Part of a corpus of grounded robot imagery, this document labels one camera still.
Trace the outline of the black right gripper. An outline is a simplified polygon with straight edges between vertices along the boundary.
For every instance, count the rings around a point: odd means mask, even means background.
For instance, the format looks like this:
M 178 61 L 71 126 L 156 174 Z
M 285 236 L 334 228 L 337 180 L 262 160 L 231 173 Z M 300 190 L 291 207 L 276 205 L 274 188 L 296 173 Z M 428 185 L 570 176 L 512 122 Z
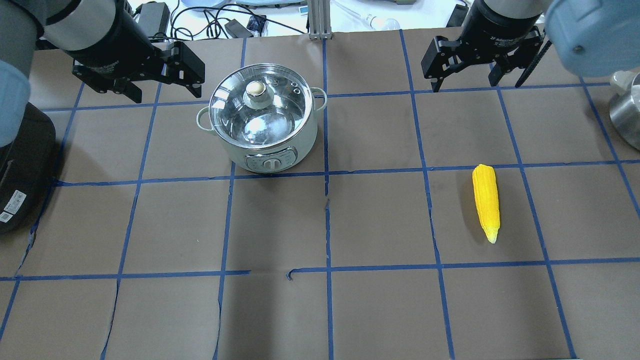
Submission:
M 432 39 L 421 61 L 423 77 L 430 80 L 433 92 L 439 92 L 448 76 L 492 63 L 490 86 L 498 86 L 505 75 L 522 69 L 514 85 L 521 87 L 546 54 L 546 32 L 536 27 L 542 14 L 539 0 L 475 0 L 457 39 Z

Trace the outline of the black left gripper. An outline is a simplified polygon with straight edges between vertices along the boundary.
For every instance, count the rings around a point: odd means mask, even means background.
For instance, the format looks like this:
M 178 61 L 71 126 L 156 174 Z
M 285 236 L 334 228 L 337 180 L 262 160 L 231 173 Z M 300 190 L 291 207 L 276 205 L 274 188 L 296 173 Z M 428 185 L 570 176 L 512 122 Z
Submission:
M 105 0 L 115 11 L 112 24 L 97 43 L 71 51 L 71 72 L 95 92 L 113 92 L 142 103 L 142 89 L 135 82 L 153 80 L 180 85 L 195 98 L 202 97 L 206 65 L 183 41 L 174 41 L 165 50 L 153 46 L 123 0 Z

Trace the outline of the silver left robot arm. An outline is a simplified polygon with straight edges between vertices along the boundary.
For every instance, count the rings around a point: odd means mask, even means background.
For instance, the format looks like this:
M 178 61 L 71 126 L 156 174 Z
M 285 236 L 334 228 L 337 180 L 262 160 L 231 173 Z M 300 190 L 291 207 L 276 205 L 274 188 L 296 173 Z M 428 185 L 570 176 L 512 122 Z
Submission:
M 69 55 L 73 75 L 95 92 L 140 104 L 137 82 L 155 81 L 202 96 L 204 62 L 178 39 L 165 49 L 153 45 L 124 0 L 3 0 L 0 7 L 2 146 L 18 136 L 39 39 Z

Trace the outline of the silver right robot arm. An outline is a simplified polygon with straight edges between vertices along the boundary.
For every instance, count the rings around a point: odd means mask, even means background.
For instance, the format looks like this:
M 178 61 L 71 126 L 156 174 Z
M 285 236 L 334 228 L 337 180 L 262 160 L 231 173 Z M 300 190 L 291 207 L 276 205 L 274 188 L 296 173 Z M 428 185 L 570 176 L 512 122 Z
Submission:
M 492 87 L 514 69 L 521 87 L 550 47 L 564 68 L 596 78 L 638 68 L 640 3 L 637 0 L 475 0 L 457 39 L 435 36 L 421 61 L 432 91 L 446 77 L 493 64 Z

